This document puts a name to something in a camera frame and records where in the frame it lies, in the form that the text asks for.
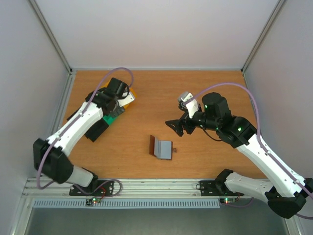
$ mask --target black mounting plate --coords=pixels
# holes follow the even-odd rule
[[[98,180],[97,187],[105,181],[106,180]],[[86,195],[86,194],[82,193],[77,187],[75,187],[75,186],[73,186],[73,187],[74,187],[74,189],[69,190],[70,196],[83,196],[83,197],[86,197],[86,196],[102,196],[102,191],[103,191],[102,189],[98,189],[93,194]],[[111,196],[113,193],[113,189],[114,189],[114,181],[110,181],[110,182],[105,183],[102,186],[102,188],[104,188],[106,190],[105,196]]]
[[[222,194],[219,192],[219,190],[215,186],[214,180],[201,180],[199,181],[199,190],[201,191],[201,196],[238,196],[238,193],[235,192],[227,192],[225,194]]]

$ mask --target brown table surface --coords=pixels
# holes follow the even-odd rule
[[[83,103],[108,71],[78,71],[68,102],[66,117]],[[118,71],[112,75],[128,84],[130,75]],[[179,119],[178,96],[184,91],[196,94],[221,83],[245,84],[240,71],[134,71],[133,88],[137,99],[126,112],[96,140],[82,137],[70,154],[78,166],[95,172],[99,178],[215,178],[223,169],[232,169],[253,178],[262,172],[244,155],[224,142],[215,142],[201,129],[179,137],[165,121]],[[233,115],[243,116],[254,125],[255,117],[248,95],[240,88],[223,86],[215,92],[226,97]],[[177,153],[171,161],[149,155],[149,137],[173,141]]]

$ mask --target white wall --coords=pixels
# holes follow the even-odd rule
[[[10,224],[26,178],[32,144],[47,137],[67,73],[26,0],[0,7],[0,234]]]
[[[311,0],[287,1],[246,72],[247,85],[261,111],[265,140],[294,170],[311,178],[312,12]],[[309,204],[302,213],[313,216],[313,203]],[[312,234],[313,221],[302,221],[306,234]]]
[[[277,0],[37,0],[73,68],[241,69]]]

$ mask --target wooden table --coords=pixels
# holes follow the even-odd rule
[[[77,72],[65,119],[81,106],[107,72]],[[113,76],[130,83],[125,71]],[[177,102],[181,93],[196,94],[221,82],[244,85],[240,71],[134,71],[134,76],[136,101],[96,142],[86,137],[78,141],[69,157],[74,164],[95,172],[99,178],[215,178],[225,168],[264,178],[247,157],[224,142],[211,140],[201,129],[179,137],[164,123],[181,117]],[[233,115],[243,116],[255,125],[252,105],[242,89],[223,86],[214,91],[226,97]],[[173,141],[177,153],[172,161],[149,155],[150,135]]]

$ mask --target metal vent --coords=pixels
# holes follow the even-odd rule
[[[87,205],[86,199],[36,199],[35,208],[219,208],[218,199],[105,199],[101,203]]]

